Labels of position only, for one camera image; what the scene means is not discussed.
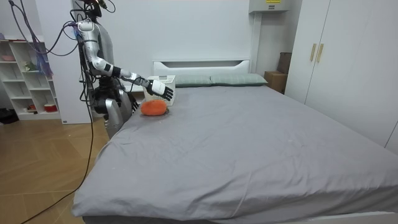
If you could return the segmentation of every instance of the orange plush toy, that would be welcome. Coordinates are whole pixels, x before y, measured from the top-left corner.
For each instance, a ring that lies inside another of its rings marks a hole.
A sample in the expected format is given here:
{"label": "orange plush toy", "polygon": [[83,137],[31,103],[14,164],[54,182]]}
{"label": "orange plush toy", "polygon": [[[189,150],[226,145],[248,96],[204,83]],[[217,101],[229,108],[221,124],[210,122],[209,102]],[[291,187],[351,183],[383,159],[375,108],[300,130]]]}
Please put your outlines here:
{"label": "orange plush toy", "polygon": [[167,109],[163,100],[150,100],[141,105],[141,113],[146,116],[160,116],[168,111],[169,109]]}

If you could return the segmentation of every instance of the label sticker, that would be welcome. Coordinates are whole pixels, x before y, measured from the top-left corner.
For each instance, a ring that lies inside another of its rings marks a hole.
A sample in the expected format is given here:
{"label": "label sticker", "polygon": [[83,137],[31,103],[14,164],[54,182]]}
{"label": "label sticker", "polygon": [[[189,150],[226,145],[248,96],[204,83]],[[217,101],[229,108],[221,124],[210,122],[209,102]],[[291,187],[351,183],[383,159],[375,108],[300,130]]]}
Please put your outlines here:
{"label": "label sticker", "polygon": [[279,4],[281,0],[266,0],[267,4]]}

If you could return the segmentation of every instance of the cabinet handle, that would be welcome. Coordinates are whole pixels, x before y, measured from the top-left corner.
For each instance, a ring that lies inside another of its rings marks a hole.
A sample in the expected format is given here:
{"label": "cabinet handle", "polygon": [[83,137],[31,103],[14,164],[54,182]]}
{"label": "cabinet handle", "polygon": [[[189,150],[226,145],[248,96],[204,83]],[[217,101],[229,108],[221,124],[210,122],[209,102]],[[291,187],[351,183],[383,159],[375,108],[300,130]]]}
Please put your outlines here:
{"label": "cabinet handle", "polygon": [[321,60],[322,51],[323,51],[323,44],[321,44],[321,45],[319,46],[319,52],[318,52],[318,57],[317,57],[317,62],[318,62],[318,63],[319,63],[319,61]]}
{"label": "cabinet handle", "polygon": [[313,55],[315,54],[315,49],[317,48],[317,44],[312,45],[312,51],[311,51],[311,57],[310,57],[310,62],[313,60]]}

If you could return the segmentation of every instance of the bedroom floor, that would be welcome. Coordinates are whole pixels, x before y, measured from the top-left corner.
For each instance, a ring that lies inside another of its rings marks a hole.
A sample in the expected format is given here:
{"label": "bedroom floor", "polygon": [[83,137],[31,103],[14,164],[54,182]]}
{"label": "bedroom floor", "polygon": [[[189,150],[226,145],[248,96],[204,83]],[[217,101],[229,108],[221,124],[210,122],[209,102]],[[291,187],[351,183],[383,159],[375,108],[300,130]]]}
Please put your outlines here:
{"label": "bedroom floor", "polygon": [[[103,120],[94,123],[91,166],[106,144]],[[18,224],[71,192],[88,161],[89,124],[60,120],[18,121],[0,126],[0,223]],[[73,195],[29,224],[76,224],[70,214]]]}

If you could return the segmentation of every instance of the white basket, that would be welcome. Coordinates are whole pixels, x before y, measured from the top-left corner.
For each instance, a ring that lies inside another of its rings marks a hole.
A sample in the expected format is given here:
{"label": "white basket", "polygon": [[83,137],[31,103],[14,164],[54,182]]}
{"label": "white basket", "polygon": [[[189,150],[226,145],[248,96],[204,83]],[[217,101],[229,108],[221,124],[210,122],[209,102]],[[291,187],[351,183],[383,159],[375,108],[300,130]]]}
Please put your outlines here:
{"label": "white basket", "polygon": [[158,80],[164,84],[166,84],[167,87],[169,87],[170,89],[172,89],[173,92],[173,98],[168,101],[163,99],[160,96],[155,96],[155,95],[150,95],[147,90],[144,88],[144,94],[145,94],[145,100],[149,101],[149,100],[163,100],[166,102],[167,106],[172,106],[174,103],[174,99],[175,99],[175,75],[167,75],[167,76],[151,76],[147,78],[148,80]]}

